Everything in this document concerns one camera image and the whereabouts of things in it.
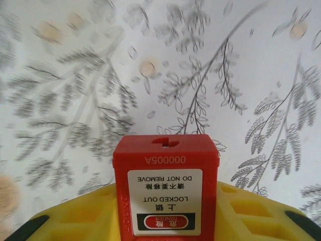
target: orange dot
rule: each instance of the orange dot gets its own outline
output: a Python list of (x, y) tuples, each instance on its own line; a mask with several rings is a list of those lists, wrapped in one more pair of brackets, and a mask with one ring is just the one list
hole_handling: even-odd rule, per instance
[(0, 215), (10, 215), (18, 206), (19, 194), (16, 183), (9, 177), (0, 177)]
[(150, 78), (156, 73), (156, 68), (150, 61), (143, 61), (139, 66), (139, 71), (142, 76)]
[(296, 23), (290, 31), (290, 37), (294, 40), (301, 39), (304, 34), (307, 32), (306, 22)]
[(72, 13), (68, 16), (68, 22), (72, 29), (80, 29), (83, 24), (84, 20), (76, 13)]
[(39, 30), (39, 34), (40, 37), (42, 37), (50, 43), (61, 43), (63, 39), (62, 32), (58, 28), (47, 22), (42, 23)]

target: branch pattern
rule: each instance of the branch pattern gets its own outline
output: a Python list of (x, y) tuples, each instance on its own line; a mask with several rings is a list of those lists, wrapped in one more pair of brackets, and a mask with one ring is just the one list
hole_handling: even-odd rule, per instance
[[(164, 80), (165, 88), (158, 96), (159, 102), (168, 106), (172, 104), (175, 106), (177, 113), (181, 116), (178, 117), (178, 124), (169, 128), (157, 127), (158, 133), (176, 133), (176, 134), (202, 134), (205, 133), (205, 128), (209, 127), (208, 119), (206, 117), (206, 109), (210, 107), (206, 100), (208, 92), (206, 82), (212, 79), (211, 74), (217, 74), (220, 81), (217, 83), (215, 91), (220, 93), (223, 97), (221, 106), (229, 106), (242, 115), (243, 111), (247, 109), (244, 104), (237, 102), (237, 97), (242, 93), (238, 88), (232, 85), (230, 80), (233, 78), (230, 67), (235, 65), (235, 60), (238, 54), (233, 51), (233, 44), (230, 38), (234, 33), (246, 22), (251, 16), (260, 11), (266, 6), (266, 3), (256, 6), (249, 11), (231, 30), (224, 42), (216, 50), (213, 57), (206, 63), (202, 64), (195, 56), (189, 56), (189, 62), (183, 61), (179, 64), (182, 70), (189, 70), (191, 75), (179, 77), (175, 72), (167, 72), (167, 79)], [(178, 16), (181, 12), (176, 7), (175, 19), (179, 20)], [(183, 106), (183, 97), (193, 90), (193, 97), (187, 107)], [(222, 151), (225, 146), (219, 142), (218, 148)]]
[[(231, 181), (237, 180), (236, 186), (253, 187), (252, 192), (261, 193), (260, 180), (269, 164), (272, 169), (276, 170), (275, 181), (283, 171), (286, 175), (291, 173), (293, 162), (295, 171), (299, 171), (301, 165), (299, 131), (305, 126), (313, 126), (316, 117), (316, 102), (320, 99), (320, 94), (317, 67), (313, 66), (304, 70), (299, 56), (293, 84), (285, 98), (281, 99), (276, 92), (271, 92), (254, 111), (254, 115), (260, 115), (260, 117), (249, 129), (245, 143), (252, 140), (251, 154), (257, 153), (259, 156), (239, 166), (240, 171), (231, 178)], [(297, 110), (298, 119), (297, 123), (288, 125), (288, 115), (291, 109)], [(267, 119), (263, 115), (266, 112), (270, 112)], [(271, 139), (276, 131), (278, 134), (270, 154), (262, 155), (265, 142)]]
[[(22, 161), (37, 149), (44, 152), (56, 149), (50, 160), (37, 159), (27, 175), (27, 186), (35, 188), (52, 176), (50, 188), (57, 191), (63, 183), (73, 184), (73, 170), (67, 160), (62, 159), (67, 145), (71, 148), (88, 148), (99, 161), (111, 157), (118, 141), (128, 134), (134, 125), (127, 111), (137, 108), (135, 94), (120, 79), (110, 60), (104, 54), (89, 50), (73, 52), (58, 59), (73, 67), (63, 75), (41, 64), (26, 66), (28, 76), (17, 77), (9, 82), (13, 90), (10, 102), (16, 106), (15, 115), (28, 120), (28, 127), (40, 132), (18, 132), (19, 147), (16, 157)], [(120, 108), (108, 103), (99, 103), (97, 95), (117, 95)], [(91, 102), (89, 113), (84, 107)], [(60, 107), (63, 113), (71, 107), (77, 108), (72, 121), (63, 115), (53, 115)], [(93, 133), (91, 124), (98, 120), (99, 134)]]
[(312, 198), (312, 201), (308, 201), (300, 210), (310, 215), (312, 221), (321, 226), (321, 185), (305, 187), (301, 194), (303, 198)]
[(149, 17), (146, 9), (149, 7), (149, 2), (145, 1), (141, 4), (131, 4), (126, 7), (126, 13), (123, 20), (132, 29), (140, 28), (143, 35), (148, 35), (150, 32)]
[(14, 41), (21, 40), (19, 28), (19, 18), (7, 13), (5, 4), (0, 3), (0, 71), (15, 65)]
[(210, 25), (210, 16), (203, 11), (204, 0), (187, 1), (179, 6), (167, 5), (167, 23), (157, 25), (155, 35), (158, 39), (164, 39), (165, 45), (170, 47), (174, 42), (176, 51), (186, 54), (189, 49), (197, 53), (204, 47), (202, 37), (205, 27)]

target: gray leaf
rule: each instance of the gray leaf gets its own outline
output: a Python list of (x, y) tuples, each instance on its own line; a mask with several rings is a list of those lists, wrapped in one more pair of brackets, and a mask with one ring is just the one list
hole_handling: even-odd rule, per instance
[(313, 100), (307, 103), (306, 116), (308, 125), (313, 126), (316, 118), (316, 103)]
[(241, 169), (246, 166), (253, 166), (253, 165), (261, 165), (266, 162), (265, 155), (259, 155), (255, 158), (251, 158), (245, 162), (243, 162), (241, 165), (238, 166), (238, 169)]
[(133, 46), (130, 46), (127, 51), (131, 59), (135, 60), (137, 58), (137, 51)]
[(131, 81), (134, 82), (134, 83), (138, 83), (138, 82), (141, 81), (141, 79), (140, 79), (139, 77), (135, 76), (135, 77), (133, 77), (133, 78), (131, 79)]
[(164, 67), (169, 67), (169, 65), (170, 65), (170, 64), (169, 64), (168, 61), (163, 61), (163, 66), (164, 66)]
[(175, 81), (176, 83), (179, 83), (179, 77), (177, 76), (176, 73), (169, 71), (167, 72), (166, 76), (171, 80)]
[(285, 115), (285, 111), (283, 111), (283, 110), (277, 110), (273, 113), (273, 115), (271, 116), (271, 118), (269, 120), (267, 131), (266, 131), (267, 138), (269, 138), (276, 131), (276, 129), (280, 126), (284, 115)]
[(303, 101), (299, 107), (299, 113), (298, 113), (297, 129), (299, 131), (303, 129), (303, 126), (307, 119), (307, 110), (308, 110), (308, 104), (306, 101)]
[(250, 188), (255, 184), (255, 182), (263, 175), (265, 169), (262, 166), (258, 166), (255, 170), (255, 174), (253, 175), (251, 181), (247, 185), (247, 188)]
[(168, 13), (167, 13), (167, 21), (171, 25), (178, 25), (181, 23), (183, 15), (180, 7), (177, 4), (169, 4), (167, 5)]
[(164, 129), (160, 126), (157, 126), (156, 127), (156, 131), (159, 135), (164, 135)]
[(283, 31), (285, 31), (286, 29), (288, 29), (289, 27), (291, 27), (293, 25), (292, 20), (286, 23), (283, 23), (281, 25), (279, 25), (273, 32), (272, 37), (274, 37), (275, 35), (282, 33)]
[(16, 116), (29, 118), (34, 114), (35, 103), (32, 99), (24, 99), (22, 104), (16, 109)]
[(198, 66), (199, 62), (198, 62), (198, 60), (197, 60), (197, 58), (195, 56), (190, 55), (189, 59), (190, 59), (190, 62), (192, 63), (193, 66), (195, 66), (195, 67)]
[(271, 92), (269, 96), (261, 101), (260, 104), (256, 107), (256, 109), (254, 110), (254, 114), (259, 115), (265, 111), (274, 109), (276, 107), (276, 104), (278, 104), (279, 102), (281, 102), (281, 99), (278, 94), (276, 92)]
[(182, 118), (177, 117), (177, 120), (178, 120), (178, 122), (179, 122), (182, 126), (185, 125), (185, 122), (183, 121)]
[(151, 76), (151, 78), (152, 78), (152, 79), (159, 79), (161, 76), (162, 76), (162, 74), (158, 72), (158, 73), (153, 74), (153, 75)]
[(147, 36), (149, 33), (150, 33), (150, 28), (148, 25), (144, 25), (142, 28), (141, 28), (141, 33), (144, 35), (144, 36)]
[(229, 0), (224, 7), (223, 15), (224, 16), (229, 15), (232, 11), (232, 8), (233, 8), (233, 1)]
[(301, 166), (301, 143), (295, 124), (292, 124), (288, 130), (288, 139), (294, 155), (295, 170), (298, 171)]
[(180, 68), (183, 69), (183, 70), (190, 70), (190, 69), (192, 68), (191, 63), (188, 63), (188, 62), (186, 62), (186, 61), (180, 62), (180, 63), (179, 63), (179, 66), (180, 66)]
[(293, 108), (297, 109), (300, 106), (301, 99), (304, 95), (304, 86), (303, 83), (297, 83), (294, 87), (293, 95)]
[(54, 143), (58, 140), (59, 138), (59, 131), (54, 130), (51, 131), (47, 134), (47, 137), (44, 139), (44, 144), (42, 146), (43, 151), (48, 151), (52, 148)]
[(150, 81), (147, 78), (145, 78), (145, 80), (144, 80), (144, 87), (145, 87), (147, 94), (150, 94)]
[(246, 137), (245, 137), (245, 143), (247, 144), (252, 136), (257, 132), (260, 131), (263, 128), (264, 124), (264, 117), (260, 117), (257, 119), (254, 124), (251, 126), (250, 130), (247, 132)]
[(252, 167), (246, 167), (246, 168), (243, 168), (243, 169), (237, 171), (237, 172), (233, 175), (233, 177), (231, 178), (231, 182), (233, 182), (233, 181), (234, 181), (236, 178), (238, 178), (238, 177), (241, 177), (241, 176), (243, 176), (243, 175), (247, 175), (247, 174), (251, 173), (252, 170), (253, 170)]
[(305, 11), (305, 13), (300, 18), (299, 23), (303, 22), (306, 19), (306, 17), (310, 14), (311, 10), (312, 9), (309, 9), (309, 10)]
[(271, 162), (271, 168), (275, 169), (276, 165), (278, 164), (279, 161), (282, 160), (282, 158), (285, 155), (285, 150), (286, 150), (286, 140), (282, 139), (280, 140), (275, 148), (272, 150), (272, 162)]
[(183, 110), (183, 104), (180, 99), (175, 100), (175, 109), (178, 113), (181, 113)]
[(83, 169), (82, 169), (82, 173), (87, 173), (88, 172), (88, 166), (85, 166)]
[(147, 114), (147, 118), (148, 119), (152, 119), (155, 117), (155, 114), (156, 114), (156, 111), (155, 110), (152, 110), (150, 113)]
[(229, 103), (228, 100), (224, 100), (224, 101), (221, 103), (221, 107), (226, 106), (228, 103)]
[(251, 154), (253, 155), (255, 151), (260, 154), (263, 150), (266, 137), (264, 135), (256, 134), (252, 140)]
[(312, 41), (312, 50), (316, 50), (321, 45), (321, 30), (316, 34)]
[(292, 14), (292, 22), (295, 23), (296, 19), (297, 19), (297, 15), (298, 15), (298, 8), (296, 7), (293, 14)]

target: chinese characters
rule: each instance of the chinese characters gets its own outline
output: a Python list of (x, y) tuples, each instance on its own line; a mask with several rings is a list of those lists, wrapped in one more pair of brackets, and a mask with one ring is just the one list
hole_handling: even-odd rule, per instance
[(184, 183), (178, 183), (178, 184), (174, 184), (174, 183), (155, 183), (155, 184), (152, 184), (152, 183), (147, 183), (145, 185), (145, 188), (147, 190), (159, 190), (159, 189), (184, 189), (185, 186), (184, 186)]

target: leaf pattern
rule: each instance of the leaf pattern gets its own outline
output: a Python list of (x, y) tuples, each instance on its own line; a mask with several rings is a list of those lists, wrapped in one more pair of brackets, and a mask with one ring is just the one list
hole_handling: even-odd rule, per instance
[(27, 186), (32, 188), (37, 187), (45, 178), (47, 178), (52, 170), (53, 162), (38, 158), (27, 171), (27, 175), (29, 176), (29, 180)]
[(252, 167), (246, 167), (237, 171), (237, 173), (235, 173), (234, 176), (231, 178), (231, 182), (233, 182), (236, 178), (249, 174), (252, 170), (253, 170)]
[(297, 83), (294, 87), (293, 108), (297, 109), (301, 104), (301, 99), (304, 95), (303, 83)]
[(311, 100), (309, 102), (303, 101), (299, 107), (298, 125), (299, 131), (302, 130), (305, 123), (313, 126), (316, 117), (316, 103)]
[(263, 175), (263, 173), (264, 173), (264, 167), (258, 166), (255, 169), (255, 173), (254, 173), (251, 181), (247, 184), (247, 188), (252, 187), (255, 184), (255, 182)]
[(276, 108), (278, 103), (282, 102), (280, 97), (276, 92), (271, 92), (268, 97), (266, 97), (260, 104), (256, 107), (254, 114), (260, 115), (270, 109)]
[(83, 195), (88, 192), (92, 192), (108, 184), (109, 183), (102, 184), (101, 179), (99, 177), (99, 173), (94, 173), (93, 177), (78, 191), (78, 195)]
[(252, 136), (257, 132), (261, 131), (264, 125), (264, 117), (258, 118), (253, 125), (251, 126), (250, 130), (247, 132), (246, 137), (245, 137), (245, 143), (247, 144)]
[(282, 156), (278, 162), (277, 162), (277, 168), (276, 168), (276, 172), (275, 172), (275, 176), (274, 176), (274, 181), (276, 181), (281, 172), (284, 170), (286, 175), (289, 175), (291, 172), (291, 161), (292, 161), (292, 155), (288, 154), (288, 155), (284, 155)]
[(321, 197), (317, 197), (314, 198), (313, 201), (309, 201), (307, 202), (306, 205), (303, 205), (303, 207), (301, 208), (301, 211), (314, 211), (314, 210), (318, 210), (321, 207)]
[(74, 128), (69, 138), (69, 145), (73, 148), (76, 146), (85, 147), (90, 140), (91, 128), (87, 124), (80, 123)]
[(301, 194), (303, 197), (321, 196), (321, 185), (316, 184), (315, 186), (305, 187), (303, 190), (301, 190)]
[(249, 181), (250, 179), (248, 177), (239, 177), (235, 183), (235, 186), (243, 189), (246, 187)]
[(40, 83), (32, 78), (14, 78), (9, 80), (8, 86), (13, 89), (9, 101), (11, 103), (19, 103), (22, 99), (26, 100), (25, 96), (35, 90)]
[(16, 157), (16, 161), (22, 161), (27, 158), (39, 145), (40, 137), (17, 136), (23, 141), (25, 149)]
[(278, 162), (282, 161), (286, 151), (286, 140), (280, 140), (277, 145), (275, 146), (272, 154), (272, 162), (271, 167), (275, 169), (278, 165)]
[(256, 134), (253, 137), (252, 140), (252, 146), (251, 146), (251, 154), (253, 155), (255, 152), (257, 154), (260, 154), (263, 150), (264, 144), (265, 144), (266, 137), (264, 135)]
[(68, 110), (68, 108), (72, 104), (72, 99), (73, 99), (73, 87), (69, 84), (66, 84), (64, 89), (63, 101), (61, 103), (61, 109)]
[(321, 97), (321, 90), (320, 90), (320, 78), (319, 78), (319, 71), (317, 66), (312, 66), (310, 69), (303, 73), (304, 81), (311, 91), (315, 100), (320, 99)]
[(289, 142), (295, 159), (295, 170), (298, 171), (301, 166), (301, 143), (296, 124), (292, 124), (288, 132)]
[(270, 117), (268, 122), (266, 137), (269, 138), (276, 131), (276, 129), (280, 126), (281, 121), (285, 116), (285, 111), (277, 109)]
[(241, 165), (239, 165), (238, 168), (240, 169), (240, 168), (243, 168), (246, 166), (264, 164), (266, 162), (265, 157), (266, 157), (265, 155), (259, 155), (255, 158), (251, 158), (251, 159), (243, 162)]
[(20, 118), (29, 118), (35, 111), (35, 103), (32, 99), (24, 99), (21, 105), (16, 109), (15, 115)]
[(42, 150), (43, 151), (48, 151), (52, 148), (54, 143), (58, 140), (59, 138), (59, 131), (58, 130), (53, 130), (51, 132), (47, 133), (47, 138), (43, 139), (43, 146)]
[(58, 189), (62, 186), (62, 182), (65, 182), (67, 185), (73, 184), (73, 172), (68, 165), (67, 160), (62, 160), (59, 163), (59, 166), (55, 168), (54, 176), (49, 187), (54, 191), (58, 191)]
[(38, 102), (39, 112), (41, 114), (46, 114), (54, 106), (56, 100), (57, 94), (55, 92), (49, 91), (48, 93), (45, 93)]

